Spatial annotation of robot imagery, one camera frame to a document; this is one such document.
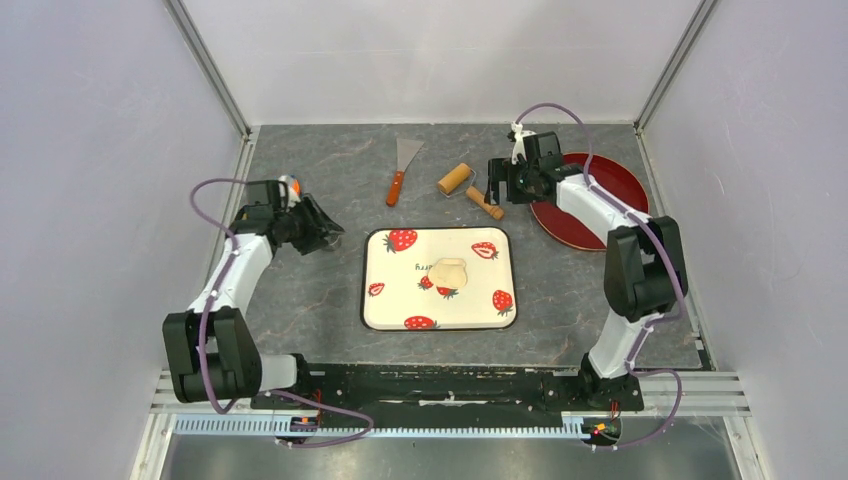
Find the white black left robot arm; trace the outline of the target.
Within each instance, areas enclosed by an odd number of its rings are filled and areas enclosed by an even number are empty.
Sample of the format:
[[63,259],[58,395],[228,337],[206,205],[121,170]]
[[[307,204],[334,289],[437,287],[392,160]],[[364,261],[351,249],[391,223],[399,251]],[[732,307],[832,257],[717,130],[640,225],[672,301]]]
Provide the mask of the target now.
[[201,293],[162,325],[177,400],[207,402],[219,414],[273,390],[291,408],[311,401],[314,383],[304,357],[261,354],[245,313],[280,247],[308,255],[335,246],[345,232],[293,176],[251,181],[245,192],[229,224],[195,211],[224,233],[223,251]]

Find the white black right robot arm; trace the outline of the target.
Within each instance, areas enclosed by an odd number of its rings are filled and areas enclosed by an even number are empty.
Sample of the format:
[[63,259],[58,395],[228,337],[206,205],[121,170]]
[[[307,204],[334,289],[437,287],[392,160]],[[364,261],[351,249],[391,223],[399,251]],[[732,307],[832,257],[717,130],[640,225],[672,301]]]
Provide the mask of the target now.
[[565,163],[555,133],[536,133],[515,123],[508,138],[511,155],[488,164],[485,202],[549,203],[605,247],[603,287],[610,310],[598,341],[582,360],[577,382],[580,400],[602,408],[632,379],[635,358],[654,325],[672,310],[684,309],[679,226],[612,194],[591,175],[589,161]]

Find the beige dough piece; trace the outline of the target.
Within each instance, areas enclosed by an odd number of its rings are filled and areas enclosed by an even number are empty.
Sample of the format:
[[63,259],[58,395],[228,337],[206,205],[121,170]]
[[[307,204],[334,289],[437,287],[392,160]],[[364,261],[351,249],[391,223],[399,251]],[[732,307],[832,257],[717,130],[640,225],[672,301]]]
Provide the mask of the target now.
[[429,280],[437,287],[460,289],[467,285],[466,261],[461,258],[442,258],[428,271]]

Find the wooden dough roller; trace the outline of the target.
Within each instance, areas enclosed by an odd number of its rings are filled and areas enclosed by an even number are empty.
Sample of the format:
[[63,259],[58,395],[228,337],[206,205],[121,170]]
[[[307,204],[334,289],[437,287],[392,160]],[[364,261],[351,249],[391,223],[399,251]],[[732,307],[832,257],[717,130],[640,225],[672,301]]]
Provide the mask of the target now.
[[459,163],[436,184],[438,191],[446,198],[462,194],[495,220],[502,220],[501,207],[489,204],[484,194],[476,187],[477,173],[466,163]]

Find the white strawberry print tray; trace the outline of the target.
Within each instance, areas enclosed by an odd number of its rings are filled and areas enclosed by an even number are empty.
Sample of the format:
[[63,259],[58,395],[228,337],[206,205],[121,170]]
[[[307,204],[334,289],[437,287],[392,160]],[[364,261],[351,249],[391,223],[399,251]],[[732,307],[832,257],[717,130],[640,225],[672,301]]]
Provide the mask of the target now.
[[497,227],[373,231],[360,315],[383,332],[510,327],[518,302],[508,235]]

